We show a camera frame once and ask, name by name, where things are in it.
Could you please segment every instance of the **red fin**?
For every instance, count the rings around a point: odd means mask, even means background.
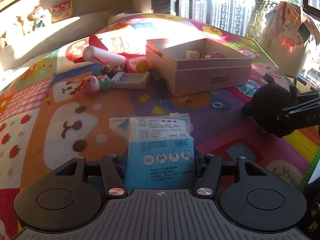
[[[108,63],[108,62],[111,62],[111,60],[101,59],[101,58],[98,58],[98,57],[96,57],[96,56],[93,56],[93,58],[94,58],[95,60],[98,60],[98,61],[99,61],[99,62],[101,62],[101,63]]]
[[[83,63],[85,62],[82,57],[77,58],[73,63]]]
[[[89,37],[89,45],[100,49],[108,50],[108,48],[104,46],[103,43],[99,40],[99,38],[94,34],[90,35]]]

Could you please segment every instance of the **white cylinder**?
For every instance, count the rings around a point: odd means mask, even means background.
[[[82,58],[87,62],[102,63],[96,60],[94,57],[97,57],[101,61],[111,62],[106,63],[105,65],[110,65],[111,67],[117,67],[125,64],[125,57],[116,53],[109,52],[104,49],[100,49],[94,46],[87,46],[82,53]]]

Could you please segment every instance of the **pink gingham pattern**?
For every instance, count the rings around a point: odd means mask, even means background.
[[[39,108],[46,97],[52,80],[53,77],[48,78],[16,93],[4,113],[0,116],[0,122],[11,116]]]

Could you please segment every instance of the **silver bolt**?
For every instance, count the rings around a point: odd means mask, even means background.
[[[113,196],[120,196],[124,193],[124,190],[119,187],[114,187],[111,190],[109,190],[109,194]]]
[[[315,216],[320,211],[320,205],[318,202],[314,203],[311,207],[311,216]]]
[[[318,227],[318,223],[316,221],[313,221],[312,224],[308,227],[309,232],[312,232],[316,230]]]
[[[197,190],[197,193],[202,196],[209,196],[212,194],[212,189],[208,187],[201,187]]]

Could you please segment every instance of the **open cardboard box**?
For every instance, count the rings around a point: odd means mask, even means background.
[[[186,59],[188,50],[201,52],[200,59]],[[205,59],[220,52],[226,58]],[[245,85],[252,59],[236,50],[204,38],[187,43],[174,39],[147,40],[146,59],[167,80],[174,96]]]

